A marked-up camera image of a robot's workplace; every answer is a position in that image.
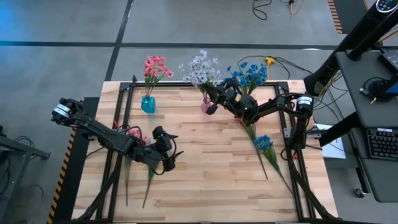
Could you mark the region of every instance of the glass vase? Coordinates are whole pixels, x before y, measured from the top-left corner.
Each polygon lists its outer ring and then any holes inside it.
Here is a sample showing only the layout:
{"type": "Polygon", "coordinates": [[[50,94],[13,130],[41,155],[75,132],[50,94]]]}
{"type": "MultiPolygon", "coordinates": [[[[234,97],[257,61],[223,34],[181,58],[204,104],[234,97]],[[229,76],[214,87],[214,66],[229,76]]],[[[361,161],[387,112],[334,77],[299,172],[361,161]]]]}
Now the glass vase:
{"type": "Polygon", "coordinates": [[[141,109],[148,114],[154,114],[156,111],[155,98],[153,96],[142,96],[141,109]]]}
{"type": "Polygon", "coordinates": [[[200,109],[201,109],[202,112],[206,113],[206,110],[207,110],[209,107],[211,107],[210,98],[205,97],[205,98],[203,99],[203,103],[200,105],[200,109]]]}

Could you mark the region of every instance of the white paper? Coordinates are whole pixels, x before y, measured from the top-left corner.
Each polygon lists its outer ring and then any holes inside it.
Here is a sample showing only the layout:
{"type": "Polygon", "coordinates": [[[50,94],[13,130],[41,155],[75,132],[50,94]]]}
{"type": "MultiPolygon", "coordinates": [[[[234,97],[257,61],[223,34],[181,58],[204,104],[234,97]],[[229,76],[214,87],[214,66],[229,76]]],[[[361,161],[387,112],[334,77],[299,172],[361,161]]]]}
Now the white paper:
{"type": "MultiPolygon", "coordinates": [[[[321,130],[327,130],[332,127],[332,125],[326,125],[326,124],[315,124],[315,125],[318,127],[318,129],[321,130]]],[[[343,141],[341,140],[341,138],[338,138],[333,142],[327,144],[326,146],[323,146],[322,154],[324,158],[345,159],[346,154],[343,150],[344,150],[343,141]]]]}

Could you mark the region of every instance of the pink vase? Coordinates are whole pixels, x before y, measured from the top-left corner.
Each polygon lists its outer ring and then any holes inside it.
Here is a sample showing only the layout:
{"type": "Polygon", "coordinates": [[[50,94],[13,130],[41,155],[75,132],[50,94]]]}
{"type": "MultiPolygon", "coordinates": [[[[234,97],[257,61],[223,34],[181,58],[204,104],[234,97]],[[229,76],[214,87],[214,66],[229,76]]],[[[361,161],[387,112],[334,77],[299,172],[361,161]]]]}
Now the pink vase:
{"type": "Polygon", "coordinates": [[[206,97],[203,99],[203,103],[200,105],[200,109],[202,112],[206,113],[206,110],[211,107],[210,98],[206,97]]]}

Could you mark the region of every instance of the blue vase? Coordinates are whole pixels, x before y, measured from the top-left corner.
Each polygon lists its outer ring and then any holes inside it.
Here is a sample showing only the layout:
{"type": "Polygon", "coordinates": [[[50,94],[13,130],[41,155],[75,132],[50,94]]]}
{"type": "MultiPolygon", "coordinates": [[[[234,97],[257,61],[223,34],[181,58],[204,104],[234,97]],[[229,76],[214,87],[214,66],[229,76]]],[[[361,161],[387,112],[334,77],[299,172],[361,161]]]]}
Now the blue vase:
{"type": "Polygon", "coordinates": [[[153,96],[142,96],[141,109],[149,114],[154,114],[156,111],[155,98],[153,96]]]}

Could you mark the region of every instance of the butcher block table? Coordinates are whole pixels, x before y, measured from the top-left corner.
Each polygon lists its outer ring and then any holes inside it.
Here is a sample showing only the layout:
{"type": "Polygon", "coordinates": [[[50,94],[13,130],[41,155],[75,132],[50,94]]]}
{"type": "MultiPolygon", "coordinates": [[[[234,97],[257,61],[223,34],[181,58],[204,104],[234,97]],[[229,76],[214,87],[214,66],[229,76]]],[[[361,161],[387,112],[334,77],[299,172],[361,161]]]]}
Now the butcher block table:
{"type": "MultiPolygon", "coordinates": [[[[290,92],[305,91],[302,80],[282,80],[290,92]]],[[[120,82],[104,82],[96,119],[111,127],[120,82]]],[[[234,116],[221,106],[215,114],[204,114],[200,105],[203,96],[194,87],[155,87],[156,114],[141,110],[145,88],[135,87],[129,125],[139,126],[143,135],[152,137],[156,126],[178,135],[176,168],[164,175],[155,175],[143,208],[148,167],[133,162],[129,174],[128,206],[126,206],[125,168],[122,165],[114,222],[274,222],[297,221],[293,195],[265,157],[262,157],[268,179],[248,135],[234,116]]],[[[253,92],[259,104],[275,97],[274,87],[260,86],[253,92]]],[[[119,123],[122,123],[127,96],[123,97],[119,123]]],[[[311,119],[308,127],[314,125],[311,119]]],[[[261,118],[256,123],[257,136],[269,135],[274,141],[278,163],[291,186],[287,162],[280,158],[284,140],[279,113],[261,118]]],[[[317,140],[307,144],[320,147],[317,140]]],[[[91,142],[88,153],[100,148],[91,142]]],[[[85,161],[73,218],[83,214],[100,191],[107,150],[92,154],[85,161]]],[[[303,150],[311,190],[334,216],[337,211],[330,188],[322,152],[307,147],[303,150]]],[[[105,199],[107,215],[110,193],[105,199]]],[[[300,191],[304,214],[308,216],[305,196],[300,191]]]]}

